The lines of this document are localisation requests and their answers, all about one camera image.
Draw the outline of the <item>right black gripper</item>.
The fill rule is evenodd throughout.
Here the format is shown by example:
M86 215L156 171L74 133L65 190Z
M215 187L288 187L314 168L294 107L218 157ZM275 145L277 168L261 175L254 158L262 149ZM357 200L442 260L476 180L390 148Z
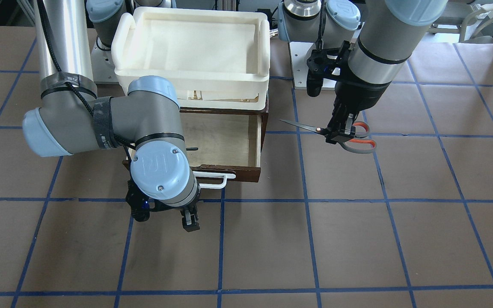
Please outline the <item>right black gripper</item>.
M196 203L198 202L200 197L200 191L194 194L193 201L188 205L183 207L178 207L182 215L182 227L186 232L197 231L200 229L199 219L197 215ZM148 195L145 195L134 180L128 180L128 192L126 195L126 202L129 199L133 198L149 198ZM170 205L166 205L159 200L154 200L154 207L150 208L150 212L163 212L165 210L174 209Z

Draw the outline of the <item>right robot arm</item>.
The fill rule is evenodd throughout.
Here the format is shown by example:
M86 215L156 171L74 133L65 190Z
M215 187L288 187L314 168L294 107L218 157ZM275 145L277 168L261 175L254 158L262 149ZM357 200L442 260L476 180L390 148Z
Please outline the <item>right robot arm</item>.
M99 97L93 81L85 9L104 8L95 23L116 18L122 1L38 0L42 106L28 111L22 132L41 157L70 156L121 146L130 155L126 201L137 222L151 212L178 209L184 230L199 229L200 185L190 168L174 86L139 77L125 96Z

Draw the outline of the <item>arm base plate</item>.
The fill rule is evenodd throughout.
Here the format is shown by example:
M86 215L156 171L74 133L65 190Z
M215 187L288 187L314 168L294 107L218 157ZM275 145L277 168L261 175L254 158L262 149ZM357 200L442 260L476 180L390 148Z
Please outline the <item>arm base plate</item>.
M311 42L289 42L290 64L295 89L306 90L307 74L309 72L307 60L314 48L315 43Z
M111 49L104 45L99 37L96 37L95 45L91 51L91 64L93 80L96 84L118 84Z

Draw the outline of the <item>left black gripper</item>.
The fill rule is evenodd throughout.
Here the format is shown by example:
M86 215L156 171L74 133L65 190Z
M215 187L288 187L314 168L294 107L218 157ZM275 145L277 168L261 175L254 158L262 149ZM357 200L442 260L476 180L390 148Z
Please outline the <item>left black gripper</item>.
M327 125L326 143L345 143L355 137L353 122L360 111L376 105L390 85L368 83L358 77L344 77L336 82L334 110Z

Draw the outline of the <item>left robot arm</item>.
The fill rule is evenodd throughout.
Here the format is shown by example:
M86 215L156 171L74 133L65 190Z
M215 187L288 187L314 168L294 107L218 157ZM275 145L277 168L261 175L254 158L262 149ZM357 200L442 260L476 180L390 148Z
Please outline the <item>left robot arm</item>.
M445 0L368 0L368 16L356 42L361 14L348 0L284 0L278 6L282 41L314 47L305 60L307 94L320 94L325 79L334 80L335 102L325 128L293 122L323 135L326 142L367 143L356 133L359 113L372 108L397 76L430 24L444 12Z

